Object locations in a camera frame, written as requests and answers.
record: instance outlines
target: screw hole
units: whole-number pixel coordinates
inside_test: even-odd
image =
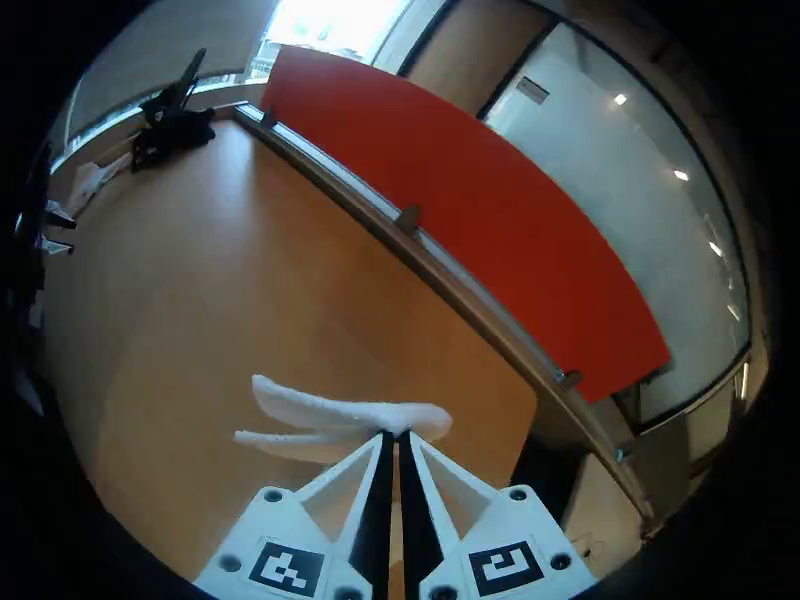
[[[219,567],[228,573],[235,573],[242,568],[242,561],[233,554],[223,554],[219,557]]]
[[[431,600],[456,600],[458,591],[449,585],[434,588],[431,592]]]
[[[283,494],[278,490],[267,490],[264,494],[264,500],[267,502],[280,502],[283,499]]]
[[[339,588],[333,595],[334,600],[362,600],[364,594],[355,588]]]
[[[569,554],[564,554],[563,552],[556,554],[550,560],[550,566],[553,567],[556,571],[563,571],[571,564],[572,564],[572,559],[569,557]]]

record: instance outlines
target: ceiling light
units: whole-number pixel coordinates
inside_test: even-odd
[[[750,363],[744,363],[742,367],[742,389],[739,392],[739,398],[744,400],[747,397],[747,380],[750,378]]]
[[[733,318],[737,321],[741,321],[742,317],[739,316],[739,311],[736,310],[736,307],[733,304],[728,305],[728,312],[733,315]]]

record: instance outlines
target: metal bracket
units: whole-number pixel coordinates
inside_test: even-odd
[[[259,123],[265,129],[272,129],[278,124],[278,119],[275,118],[275,115],[272,114],[272,111],[265,110],[264,115],[261,117],[261,121],[259,121]]]
[[[419,204],[412,204],[394,220],[397,228],[406,235],[413,234],[419,228],[419,219],[422,216],[422,207]]]

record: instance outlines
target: wall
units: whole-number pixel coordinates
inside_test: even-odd
[[[635,79],[607,58],[559,26],[520,73],[549,97],[537,104],[512,83],[487,124],[578,203],[645,296],[673,358],[672,370],[642,391],[648,421],[728,368],[750,335],[747,296],[733,234],[691,147]],[[597,72],[604,82],[616,74],[616,92],[596,83]],[[623,106],[613,102],[617,92],[628,96]],[[675,168],[686,169],[690,181],[679,181]],[[711,250],[712,240],[724,258]]]
[[[549,17],[519,0],[461,0],[408,80],[475,115],[548,23]]]

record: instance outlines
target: black object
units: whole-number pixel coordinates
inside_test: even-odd
[[[213,108],[202,112],[185,108],[197,85],[197,71],[205,54],[205,48],[198,50],[178,81],[141,104],[148,127],[142,129],[133,141],[133,173],[156,167],[175,151],[202,146],[216,137],[211,128]]]
[[[400,464],[400,501],[403,515],[403,571],[407,600],[420,600],[419,584],[444,560],[422,489],[408,431],[397,438]]]
[[[386,600],[389,596],[394,436],[386,431],[381,436],[372,487],[350,552],[350,564],[372,586],[373,600]]]

